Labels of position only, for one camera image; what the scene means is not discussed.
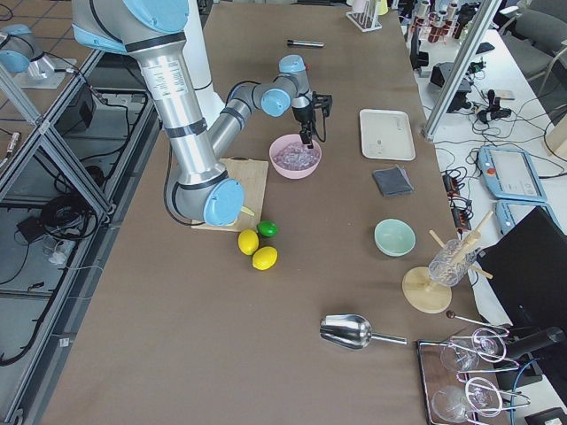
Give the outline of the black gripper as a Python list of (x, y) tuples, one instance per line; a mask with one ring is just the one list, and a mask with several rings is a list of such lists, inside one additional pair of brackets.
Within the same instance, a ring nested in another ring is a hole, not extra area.
[(301, 125), (299, 132), (301, 142), (313, 149), (311, 126), (313, 123), (314, 108), (310, 97), (296, 97), (291, 101), (291, 109), (295, 120)]

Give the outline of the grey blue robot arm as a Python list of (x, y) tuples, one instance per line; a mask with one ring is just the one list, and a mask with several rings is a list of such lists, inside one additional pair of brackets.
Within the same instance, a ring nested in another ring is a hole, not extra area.
[(235, 87), (212, 125), (201, 112), (183, 57), (186, 1), (74, 1), (75, 40), (91, 49), (134, 58), (178, 161), (167, 204), (187, 219), (227, 226), (245, 202), (242, 185), (219, 160), (257, 109), (279, 117), (292, 109), (305, 126), (311, 89), (303, 58), (288, 55), (266, 84)]

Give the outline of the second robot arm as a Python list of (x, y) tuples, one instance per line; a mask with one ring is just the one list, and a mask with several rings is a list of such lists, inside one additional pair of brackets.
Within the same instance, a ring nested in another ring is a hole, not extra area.
[(23, 89), (57, 89), (64, 79), (31, 29), (13, 24), (1, 29), (1, 65)]

